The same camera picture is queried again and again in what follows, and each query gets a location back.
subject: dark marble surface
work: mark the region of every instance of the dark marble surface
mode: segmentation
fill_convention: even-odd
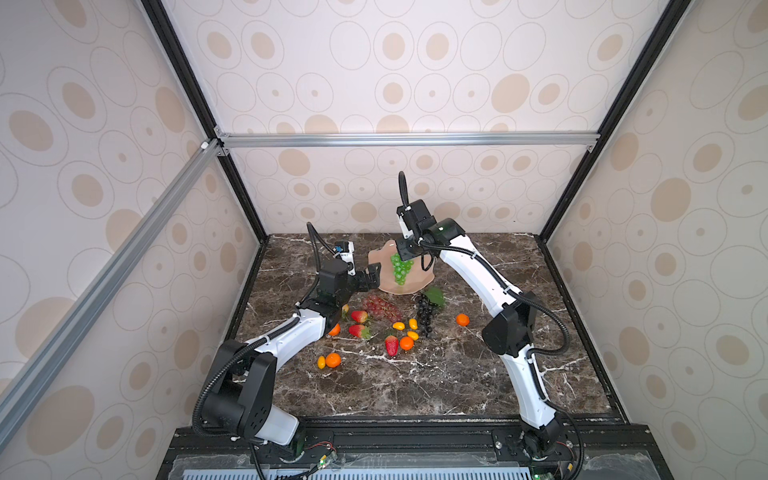
[[[380,248],[391,234],[327,234],[328,243],[355,242],[355,263],[366,265],[369,250]],[[572,412],[610,412],[603,389],[564,307],[557,287],[534,239],[522,234],[473,233],[473,243],[507,280],[523,291],[533,290],[571,329],[573,342],[565,356],[541,358],[539,365],[550,397]],[[238,339],[265,333],[293,312],[293,304],[312,283],[312,248],[303,235],[273,235],[261,265]],[[277,373],[274,402],[289,413],[311,415],[511,415],[518,401],[501,360],[482,342],[482,327],[490,316],[466,282],[442,261],[435,265],[432,285],[443,290],[446,306],[432,320],[433,333],[386,355],[384,338],[397,332],[385,320],[369,322],[373,338],[365,342],[349,335],[350,323],[335,338],[307,346]],[[393,296],[404,315],[415,313],[412,295]],[[362,309],[367,293],[349,301]],[[469,315],[468,327],[456,324],[459,313]],[[557,326],[539,316],[536,346],[554,348],[561,341]],[[342,364],[320,370],[317,357],[338,352]]]

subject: patterned wall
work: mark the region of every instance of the patterned wall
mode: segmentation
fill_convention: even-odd
[[[208,167],[0,456],[1,480],[154,480],[257,242]]]
[[[233,149],[268,233],[399,232],[397,173],[409,197],[468,232],[540,232],[584,145]]]
[[[164,3],[225,131],[312,133],[595,129],[667,2]]]
[[[550,247],[677,480],[768,472],[768,0],[706,0]]]
[[[141,15],[128,0],[3,2],[0,391],[200,145]]]

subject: grape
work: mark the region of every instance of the grape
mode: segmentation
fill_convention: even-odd
[[[429,337],[429,334],[432,332],[432,315],[438,306],[430,302],[429,298],[423,293],[420,293],[416,298],[416,305],[416,320],[422,326],[422,335]]]

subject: metal grille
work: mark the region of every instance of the metal grille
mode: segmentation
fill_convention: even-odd
[[[295,475],[303,470],[279,469],[264,472],[267,480]],[[341,472],[317,472],[311,480],[531,480],[525,467],[485,468],[348,468]],[[258,480],[255,471],[186,470],[184,480]]]

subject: small orange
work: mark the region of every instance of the small orange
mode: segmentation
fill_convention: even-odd
[[[337,366],[341,365],[341,356],[339,356],[338,353],[331,353],[326,357],[326,365],[335,369]]]
[[[413,348],[413,339],[409,336],[404,336],[400,339],[400,348],[403,350],[410,350]]]

